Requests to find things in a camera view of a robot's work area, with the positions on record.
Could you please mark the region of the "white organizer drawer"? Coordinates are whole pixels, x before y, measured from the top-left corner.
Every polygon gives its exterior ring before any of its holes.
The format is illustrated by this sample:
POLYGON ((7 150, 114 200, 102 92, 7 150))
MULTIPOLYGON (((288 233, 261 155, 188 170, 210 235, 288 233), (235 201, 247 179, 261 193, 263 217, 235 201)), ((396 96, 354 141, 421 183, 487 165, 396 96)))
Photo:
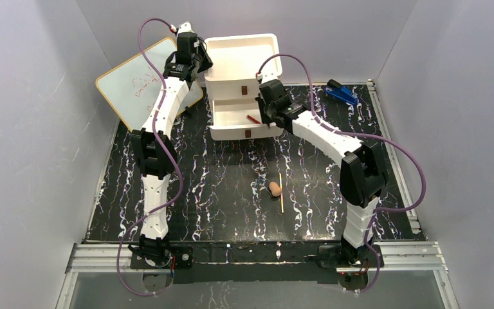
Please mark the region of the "white organizer drawer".
POLYGON ((212 124, 210 135, 216 141, 247 140, 280 136, 284 130, 271 124, 253 124, 246 115, 261 121, 259 106, 254 98, 211 100, 212 124))

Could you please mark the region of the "white plastic drawer organizer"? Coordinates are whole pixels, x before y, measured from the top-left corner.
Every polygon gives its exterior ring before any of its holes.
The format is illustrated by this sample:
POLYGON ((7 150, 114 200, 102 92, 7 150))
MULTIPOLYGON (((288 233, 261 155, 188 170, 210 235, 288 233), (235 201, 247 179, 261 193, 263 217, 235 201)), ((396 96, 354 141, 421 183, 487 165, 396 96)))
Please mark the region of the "white plastic drawer organizer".
POLYGON ((213 66, 205 72, 205 86, 210 100, 240 100, 256 97, 262 76, 280 78, 282 63, 277 36, 272 33, 212 37, 205 40, 213 66))

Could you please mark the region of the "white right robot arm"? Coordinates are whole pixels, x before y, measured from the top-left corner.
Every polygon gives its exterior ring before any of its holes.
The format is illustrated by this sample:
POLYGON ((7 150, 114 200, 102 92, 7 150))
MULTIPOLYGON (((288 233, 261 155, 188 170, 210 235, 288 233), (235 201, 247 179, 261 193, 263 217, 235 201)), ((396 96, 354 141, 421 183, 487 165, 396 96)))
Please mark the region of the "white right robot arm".
POLYGON ((372 238, 372 219, 389 174, 378 144, 365 144, 320 118, 306 104, 293 102, 275 77, 259 77, 256 101, 261 120, 304 139, 339 165, 340 194, 347 203, 341 255, 358 260, 372 238))

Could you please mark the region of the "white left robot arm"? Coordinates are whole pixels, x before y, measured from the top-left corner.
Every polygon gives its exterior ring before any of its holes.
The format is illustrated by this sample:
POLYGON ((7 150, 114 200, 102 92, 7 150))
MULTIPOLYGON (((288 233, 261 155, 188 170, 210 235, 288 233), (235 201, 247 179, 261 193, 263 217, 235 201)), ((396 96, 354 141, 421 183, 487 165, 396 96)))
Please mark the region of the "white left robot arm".
POLYGON ((172 256, 166 239, 169 232, 167 207, 180 196, 167 196, 172 173, 177 174, 179 187, 184 188, 170 132, 197 74, 212 66, 198 34, 192 31, 178 33, 176 45, 177 50, 165 61, 161 90, 148 119, 141 129, 131 132, 134 158, 142 176, 144 215, 139 244, 131 246, 130 250, 155 264, 166 263, 172 256))

